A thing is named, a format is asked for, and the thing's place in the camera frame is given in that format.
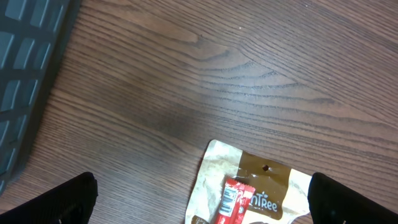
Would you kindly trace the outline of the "grey plastic basket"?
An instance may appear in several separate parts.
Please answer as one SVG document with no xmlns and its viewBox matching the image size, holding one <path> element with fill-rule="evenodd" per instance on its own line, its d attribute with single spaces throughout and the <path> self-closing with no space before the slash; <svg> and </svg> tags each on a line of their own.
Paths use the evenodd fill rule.
<svg viewBox="0 0 398 224">
<path fill-rule="evenodd" d="M 1 191 L 29 159 L 80 0 L 1 0 Z"/>
</svg>

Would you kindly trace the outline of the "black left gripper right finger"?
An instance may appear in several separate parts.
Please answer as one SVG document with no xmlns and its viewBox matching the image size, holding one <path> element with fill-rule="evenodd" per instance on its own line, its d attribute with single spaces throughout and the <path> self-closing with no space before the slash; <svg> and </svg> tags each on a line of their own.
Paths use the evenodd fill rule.
<svg viewBox="0 0 398 224">
<path fill-rule="evenodd" d="M 316 172 L 308 189 L 314 224 L 397 224 L 397 214 L 334 179 Z"/>
</svg>

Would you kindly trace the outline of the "white snack bag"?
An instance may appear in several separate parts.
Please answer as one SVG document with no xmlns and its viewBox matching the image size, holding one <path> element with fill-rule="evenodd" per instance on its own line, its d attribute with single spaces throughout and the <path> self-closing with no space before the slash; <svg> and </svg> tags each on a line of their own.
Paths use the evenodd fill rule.
<svg viewBox="0 0 398 224">
<path fill-rule="evenodd" d="M 185 223 L 215 222 L 228 178 L 255 188 L 243 223 L 292 223 L 310 212 L 310 175 L 214 139 L 198 170 Z"/>
</svg>

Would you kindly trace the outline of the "red candy bar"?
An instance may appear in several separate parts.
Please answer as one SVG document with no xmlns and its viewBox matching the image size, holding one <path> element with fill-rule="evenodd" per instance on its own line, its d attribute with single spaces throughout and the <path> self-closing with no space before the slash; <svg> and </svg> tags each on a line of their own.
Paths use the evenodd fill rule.
<svg viewBox="0 0 398 224">
<path fill-rule="evenodd" d="M 227 179 L 215 224 L 242 224 L 255 188 Z"/>
</svg>

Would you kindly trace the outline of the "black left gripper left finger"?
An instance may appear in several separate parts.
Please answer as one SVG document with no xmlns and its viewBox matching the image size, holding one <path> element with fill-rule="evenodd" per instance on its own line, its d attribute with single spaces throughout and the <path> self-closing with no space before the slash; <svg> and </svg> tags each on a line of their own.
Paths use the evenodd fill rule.
<svg viewBox="0 0 398 224">
<path fill-rule="evenodd" d="M 97 180 L 84 172 L 1 214 L 1 224 L 87 224 L 97 196 Z"/>
</svg>

